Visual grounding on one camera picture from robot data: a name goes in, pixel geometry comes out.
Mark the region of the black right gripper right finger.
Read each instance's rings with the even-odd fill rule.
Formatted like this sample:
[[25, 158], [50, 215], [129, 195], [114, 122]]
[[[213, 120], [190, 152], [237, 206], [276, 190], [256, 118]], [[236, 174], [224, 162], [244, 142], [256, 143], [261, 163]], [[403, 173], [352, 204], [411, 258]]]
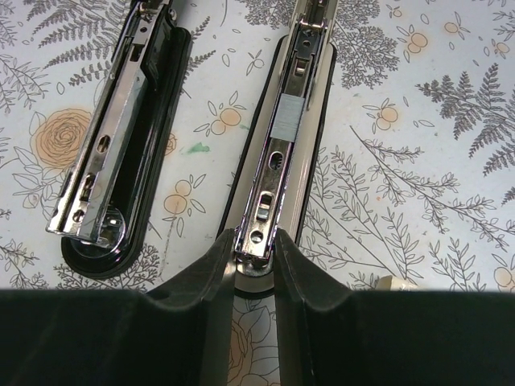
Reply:
[[353, 290], [283, 230], [274, 246], [284, 385], [511, 385], [514, 296]]

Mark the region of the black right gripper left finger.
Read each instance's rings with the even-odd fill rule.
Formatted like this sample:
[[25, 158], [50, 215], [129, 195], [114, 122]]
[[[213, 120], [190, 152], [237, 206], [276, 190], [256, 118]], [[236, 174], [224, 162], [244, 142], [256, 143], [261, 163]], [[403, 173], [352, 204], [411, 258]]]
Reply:
[[234, 233], [149, 293], [4, 290], [4, 385], [224, 385]]

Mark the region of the white staple box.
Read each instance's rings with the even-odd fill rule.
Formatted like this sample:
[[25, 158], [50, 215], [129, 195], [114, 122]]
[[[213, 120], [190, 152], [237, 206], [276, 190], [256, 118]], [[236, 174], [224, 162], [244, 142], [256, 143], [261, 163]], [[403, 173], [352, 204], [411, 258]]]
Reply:
[[381, 277], [377, 281], [376, 285], [377, 290], [400, 290], [400, 291], [411, 291], [418, 290], [419, 287], [407, 280], [395, 277], [393, 275], [388, 275]]

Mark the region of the silver staple strip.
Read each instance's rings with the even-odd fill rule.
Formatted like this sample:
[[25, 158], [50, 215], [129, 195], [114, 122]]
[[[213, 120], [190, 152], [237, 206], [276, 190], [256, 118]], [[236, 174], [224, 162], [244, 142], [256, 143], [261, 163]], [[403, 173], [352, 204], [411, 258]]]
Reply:
[[270, 136], [294, 142], [303, 113], [304, 99], [283, 93], [278, 101]]

